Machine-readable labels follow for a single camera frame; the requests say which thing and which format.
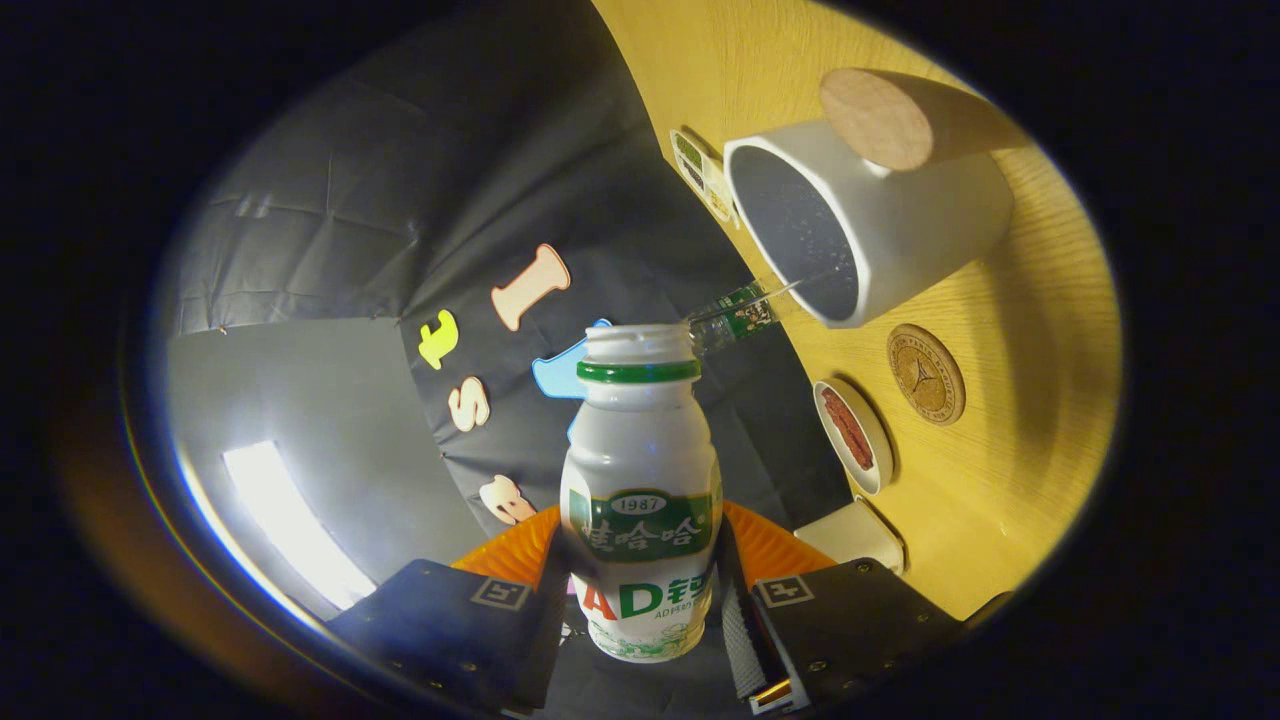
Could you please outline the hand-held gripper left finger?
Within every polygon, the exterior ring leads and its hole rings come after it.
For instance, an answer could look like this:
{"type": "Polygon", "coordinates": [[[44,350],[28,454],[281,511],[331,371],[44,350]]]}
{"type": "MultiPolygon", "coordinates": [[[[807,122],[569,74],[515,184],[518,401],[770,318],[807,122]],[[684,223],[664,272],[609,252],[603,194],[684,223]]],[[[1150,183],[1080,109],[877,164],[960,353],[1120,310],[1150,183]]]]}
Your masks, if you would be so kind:
{"type": "Polygon", "coordinates": [[[452,565],[413,560],[325,628],[415,685],[527,716],[547,703],[568,583],[550,506],[452,565]]]}

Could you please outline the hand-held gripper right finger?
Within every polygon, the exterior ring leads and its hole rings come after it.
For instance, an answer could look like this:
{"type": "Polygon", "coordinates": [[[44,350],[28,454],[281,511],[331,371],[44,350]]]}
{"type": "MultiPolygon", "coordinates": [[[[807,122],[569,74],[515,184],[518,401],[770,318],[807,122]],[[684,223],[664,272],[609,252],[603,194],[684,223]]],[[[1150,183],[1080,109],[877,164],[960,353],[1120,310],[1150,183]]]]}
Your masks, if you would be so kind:
{"type": "Polygon", "coordinates": [[[869,691],[968,628],[881,561],[836,562],[732,502],[714,569],[735,693],[756,717],[869,691]]]}

